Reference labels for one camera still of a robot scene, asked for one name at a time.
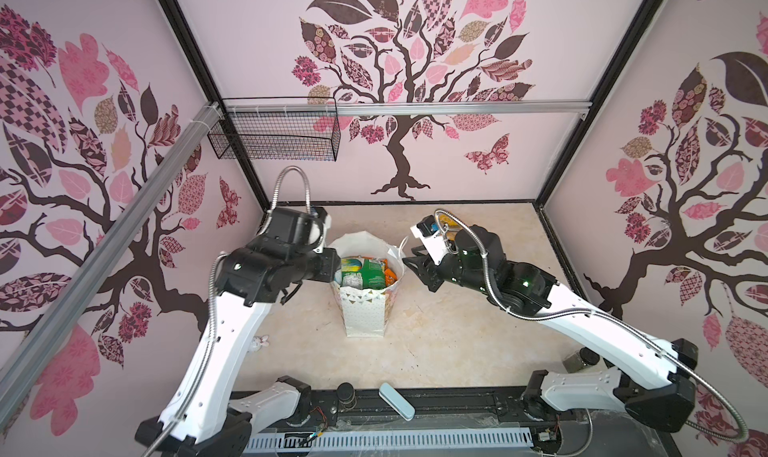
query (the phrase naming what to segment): marble surface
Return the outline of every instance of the marble surface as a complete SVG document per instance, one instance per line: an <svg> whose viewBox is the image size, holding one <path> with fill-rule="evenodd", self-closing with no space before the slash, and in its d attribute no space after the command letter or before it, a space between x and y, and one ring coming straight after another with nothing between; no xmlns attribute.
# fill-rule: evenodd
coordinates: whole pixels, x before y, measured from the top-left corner
<svg viewBox="0 0 768 457"><path fill-rule="evenodd" d="M467 224L497 233L509 260L533 263L561 282L562 268L529 203L445 206ZM369 231L398 245L433 205L332 206L329 242ZM410 248L418 241L410 237ZM525 385L531 371L563 372L562 359L581 346L541 324L510 317L483 295L451 283L430 293L408 271L383 338L352 339L327 283L304 282L285 305L276 304L257 335L270 345L249 353L235 390L264 389L291 375L314 389L342 382L357 388Z"/></svg>

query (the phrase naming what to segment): wall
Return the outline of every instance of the wall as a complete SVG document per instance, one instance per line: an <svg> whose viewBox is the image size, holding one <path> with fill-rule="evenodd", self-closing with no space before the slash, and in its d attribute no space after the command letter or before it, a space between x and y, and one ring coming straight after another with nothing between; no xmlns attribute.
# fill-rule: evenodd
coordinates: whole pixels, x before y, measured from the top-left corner
<svg viewBox="0 0 768 457"><path fill-rule="evenodd" d="M669 0L547 207L590 297L695 343L752 429L736 446L686 427L683 455L768 452L764 14L765 0ZM693 419L733 432L705 394Z"/></svg>
<svg viewBox="0 0 768 457"><path fill-rule="evenodd" d="M155 0L2 0L0 363L204 97ZM138 455L184 375L219 251L260 210L204 140L6 426L7 455Z"/></svg>
<svg viewBox="0 0 768 457"><path fill-rule="evenodd" d="M642 0L179 1L224 97L386 103L588 100ZM301 166L319 200L532 199L574 118L347 117L337 162Z"/></svg>

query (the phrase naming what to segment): white gift bag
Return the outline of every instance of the white gift bag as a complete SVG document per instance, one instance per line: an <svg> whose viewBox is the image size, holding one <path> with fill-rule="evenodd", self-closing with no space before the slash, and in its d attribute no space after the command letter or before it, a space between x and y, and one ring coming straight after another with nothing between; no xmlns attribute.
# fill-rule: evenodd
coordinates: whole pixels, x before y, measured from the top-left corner
<svg viewBox="0 0 768 457"><path fill-rule="evenodd" d="M381 289L355 289L341 287L336 281L331 283L336 303L339 304L347 337L384 337L384 328L392 311L392 304L397 289L406 272L402 262L402 251L408 237L402 240L400 247L394 247L368 232L347 233L328 247L336 249L339 257L376 257L387 259L387 265L395 275L397 282Z"/></svg>

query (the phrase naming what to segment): black mesh basket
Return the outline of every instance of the black mesh basket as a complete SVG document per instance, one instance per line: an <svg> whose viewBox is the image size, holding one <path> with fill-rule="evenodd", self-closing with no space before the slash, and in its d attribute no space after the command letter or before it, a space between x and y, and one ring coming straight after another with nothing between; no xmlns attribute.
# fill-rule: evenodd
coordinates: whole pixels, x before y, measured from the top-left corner
<svg viewBox="0 0 768 457"><path fill-rule="evenodd" d="M208 134L220 159L236 158L230 143L233 136L240 138L250 159L336 160L341 141L336 99L253 97L226 100L226 114L234 129L227 119L223 119Z"/></svg>

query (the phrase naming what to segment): butterfly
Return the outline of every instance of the butterfly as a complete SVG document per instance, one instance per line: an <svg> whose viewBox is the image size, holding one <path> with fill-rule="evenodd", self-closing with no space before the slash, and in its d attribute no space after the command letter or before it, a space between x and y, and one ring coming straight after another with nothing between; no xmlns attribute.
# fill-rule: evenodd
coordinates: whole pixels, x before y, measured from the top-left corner
<svg viewBox="0 0 768 457"><path fill-rule="evenodd" d="M237 196L234 190L230 190L229 183L224 182L224 179L221 177L219 177L219 187L221 189L221 196L224 197L224 209L219 212L219 218L216 219L216 229L220 229L227 223L234 225L237 222L237 210L235 210L235 207L242 198Z"/></svg>
<svg viewBox="0 0 768 457"><path fill-rule="evenodd" d="M509 145L509 134L503 135L502 138L496 140L490 152L470 152L465 157L478 164L478 169L484 171L487 175L487 170L493 166L494 160L496 164L501 164L502 162L509 164L507 162L509 152L505 150L507 145Z"/></svg>

